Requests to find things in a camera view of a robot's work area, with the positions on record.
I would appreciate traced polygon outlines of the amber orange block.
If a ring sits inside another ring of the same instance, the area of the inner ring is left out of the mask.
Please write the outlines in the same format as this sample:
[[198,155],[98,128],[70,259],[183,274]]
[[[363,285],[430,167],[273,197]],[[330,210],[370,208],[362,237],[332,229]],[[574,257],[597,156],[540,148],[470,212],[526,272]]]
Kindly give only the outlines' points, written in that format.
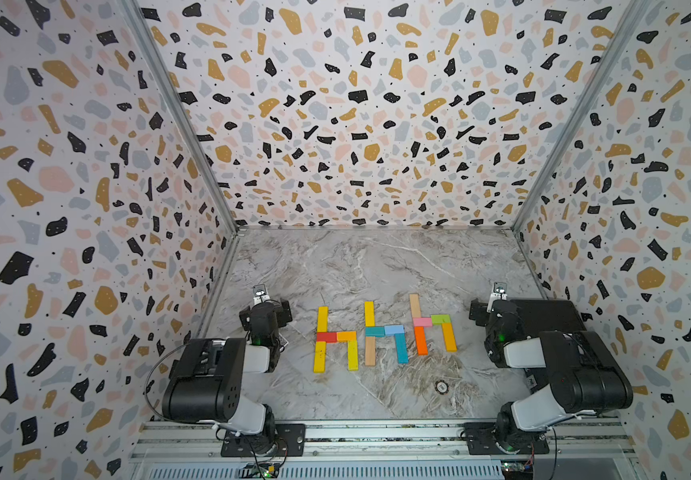
[[447,350],[447,352],[457,352],[457,339],[455,339],[453,324],[444,323],[441,326],[441,329],[443,329],[443,342],[445,342],[445,350]]

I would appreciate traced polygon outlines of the long yellow block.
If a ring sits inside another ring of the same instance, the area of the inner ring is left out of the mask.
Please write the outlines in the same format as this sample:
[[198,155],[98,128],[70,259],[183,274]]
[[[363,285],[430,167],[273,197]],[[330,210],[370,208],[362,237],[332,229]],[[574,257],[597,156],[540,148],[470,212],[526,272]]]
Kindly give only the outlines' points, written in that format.
[[322,306],[318,309],[317,316],[317,332],[327,333],[329,326],[329,308]]
[[323,341],[318,341],[315,347],[315,357],[314,357],[314,368],[313,372],[315,374],[322,374],[326,371],[326,350],[327,343]]

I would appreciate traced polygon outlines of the red block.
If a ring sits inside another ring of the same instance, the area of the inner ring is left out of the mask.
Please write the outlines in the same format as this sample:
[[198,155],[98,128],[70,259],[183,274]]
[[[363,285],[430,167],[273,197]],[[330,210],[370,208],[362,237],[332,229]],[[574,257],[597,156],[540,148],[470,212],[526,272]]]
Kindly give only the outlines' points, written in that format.
[[323,343],[338,343],[338,334],[337,332],[318,332],[316,341]]

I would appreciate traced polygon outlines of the green block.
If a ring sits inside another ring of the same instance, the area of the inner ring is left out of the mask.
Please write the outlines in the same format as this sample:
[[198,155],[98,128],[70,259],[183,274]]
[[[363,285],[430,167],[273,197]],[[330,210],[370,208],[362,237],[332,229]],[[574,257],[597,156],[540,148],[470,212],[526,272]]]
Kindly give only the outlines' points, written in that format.
[[443,325],[443,324],[450,324],[451,323],[451,316],[447,314],[433,314],[431,316],[431,324],[433,325]]

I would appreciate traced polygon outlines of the small amber block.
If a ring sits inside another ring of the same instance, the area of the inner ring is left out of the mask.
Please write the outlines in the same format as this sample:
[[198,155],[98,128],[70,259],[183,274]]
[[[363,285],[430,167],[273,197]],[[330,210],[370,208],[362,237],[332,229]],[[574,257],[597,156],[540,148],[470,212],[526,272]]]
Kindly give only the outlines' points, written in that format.
[[337,333],[337,342],[343,343],[343,342],[356,342],[357,341],[357,332],[355,331],[342,331]]

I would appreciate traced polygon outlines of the pink block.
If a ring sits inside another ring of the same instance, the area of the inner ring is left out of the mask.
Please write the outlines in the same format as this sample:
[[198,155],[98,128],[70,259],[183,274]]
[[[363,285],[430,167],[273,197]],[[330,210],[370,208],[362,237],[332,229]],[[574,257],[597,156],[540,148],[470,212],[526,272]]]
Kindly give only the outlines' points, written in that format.
[[433,319],[431,317],[416,317],[413,318],[413,326],[428,328],[433,326]]

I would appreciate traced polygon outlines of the beige wooden block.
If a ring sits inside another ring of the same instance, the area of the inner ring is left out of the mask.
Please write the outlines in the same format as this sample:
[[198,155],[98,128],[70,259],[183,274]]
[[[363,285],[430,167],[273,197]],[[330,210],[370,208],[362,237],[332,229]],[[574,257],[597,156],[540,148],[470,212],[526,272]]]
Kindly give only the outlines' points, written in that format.
[[419,294],[412,293],[409,296],[409,304],[411,304],[411,318],[422,318],[423,313],[421,313],[421,302],[419,302]]

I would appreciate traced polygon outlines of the lime yellow block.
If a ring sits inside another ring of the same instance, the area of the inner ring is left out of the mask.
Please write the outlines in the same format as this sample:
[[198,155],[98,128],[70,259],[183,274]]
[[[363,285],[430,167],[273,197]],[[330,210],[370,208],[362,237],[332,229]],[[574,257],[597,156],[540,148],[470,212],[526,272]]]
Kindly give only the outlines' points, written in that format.
[[347,369],[357,371],[359,369],[359,346],[357,340],[347,342]]

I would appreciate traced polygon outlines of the teal long block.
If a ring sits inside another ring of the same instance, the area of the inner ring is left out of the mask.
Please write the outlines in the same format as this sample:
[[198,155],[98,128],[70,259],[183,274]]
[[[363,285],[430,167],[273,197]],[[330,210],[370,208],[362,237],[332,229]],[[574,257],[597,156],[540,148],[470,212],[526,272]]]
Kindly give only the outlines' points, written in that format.
[[397,351],[397,363],[405,365],[409,363],[409,353],[407,353],[407,339],[405,333],[398,333],[393,336],[395,340],[395,351]]

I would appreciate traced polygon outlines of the teal short block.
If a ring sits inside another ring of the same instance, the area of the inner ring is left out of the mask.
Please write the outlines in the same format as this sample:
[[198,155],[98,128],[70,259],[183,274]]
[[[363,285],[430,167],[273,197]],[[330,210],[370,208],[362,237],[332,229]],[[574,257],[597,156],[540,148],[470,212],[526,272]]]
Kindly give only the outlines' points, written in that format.
[[367,327],[365,328],[365,336],[375,338],[385,337],[385,328],[377,326]]

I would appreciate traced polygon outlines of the tan wooden block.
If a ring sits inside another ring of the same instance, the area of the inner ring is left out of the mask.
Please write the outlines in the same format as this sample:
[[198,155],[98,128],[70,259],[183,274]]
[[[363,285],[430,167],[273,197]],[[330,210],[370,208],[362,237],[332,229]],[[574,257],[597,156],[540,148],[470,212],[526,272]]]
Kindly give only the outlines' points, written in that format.
[[365,338],[365,366],[373,367],[377,363],[377,338],[367,336]]

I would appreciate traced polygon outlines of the light blue block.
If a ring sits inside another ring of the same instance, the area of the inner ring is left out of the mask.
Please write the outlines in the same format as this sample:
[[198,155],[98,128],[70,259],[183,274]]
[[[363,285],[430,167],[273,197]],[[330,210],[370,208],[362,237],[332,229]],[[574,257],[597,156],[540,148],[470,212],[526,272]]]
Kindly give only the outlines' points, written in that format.
[[388,325],[383,328],[385,336],[396,336],[405,334],[405,327],[403,325]]

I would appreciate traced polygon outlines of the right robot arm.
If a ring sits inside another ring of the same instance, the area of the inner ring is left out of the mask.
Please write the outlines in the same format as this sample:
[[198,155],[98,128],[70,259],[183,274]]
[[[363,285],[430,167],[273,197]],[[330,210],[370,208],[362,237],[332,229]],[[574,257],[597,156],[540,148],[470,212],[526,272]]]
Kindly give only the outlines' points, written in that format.
[[585,329],[573,302],[474,301],[469,320],[485,329],[483,347],[495,366],[533,373],[537,382],[529,397],[499,410],[489,436],[499,450],[545,453],[549,428],[633,404],[631,382],[599,334]]

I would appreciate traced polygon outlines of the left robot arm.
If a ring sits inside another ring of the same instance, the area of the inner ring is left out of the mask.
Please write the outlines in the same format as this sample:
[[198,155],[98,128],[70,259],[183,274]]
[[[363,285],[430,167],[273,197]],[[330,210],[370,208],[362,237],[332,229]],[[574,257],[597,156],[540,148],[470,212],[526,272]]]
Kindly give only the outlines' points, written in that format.
[[166,421],[213,424],[272,442],[277,433],[272,408],[247,398],[242,385],[246,374],[276,370],[287,346],[281,329],[293,321],[293,313],[289,301],[262,295],[239,318],[244,337],[198,338],[182,346],[154,412]]

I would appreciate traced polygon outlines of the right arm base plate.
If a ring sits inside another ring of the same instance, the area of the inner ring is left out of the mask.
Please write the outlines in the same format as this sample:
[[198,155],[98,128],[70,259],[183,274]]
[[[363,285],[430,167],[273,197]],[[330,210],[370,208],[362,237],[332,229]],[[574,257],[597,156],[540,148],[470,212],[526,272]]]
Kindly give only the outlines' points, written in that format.
[[495,422],[467,422],[463,424],[461,439],[467,443],[469,455],[543,455],[551,452],[545,432],[525,432]]

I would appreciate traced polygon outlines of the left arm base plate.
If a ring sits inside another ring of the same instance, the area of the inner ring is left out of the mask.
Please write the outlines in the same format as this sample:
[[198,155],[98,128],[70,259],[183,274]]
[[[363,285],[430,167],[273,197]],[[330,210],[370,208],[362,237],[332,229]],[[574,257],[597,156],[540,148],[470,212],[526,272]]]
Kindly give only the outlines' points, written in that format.
[[306,445],[305,423],[269,424],[259,434],[227,431],[221,449],[223,458],[302,457]]

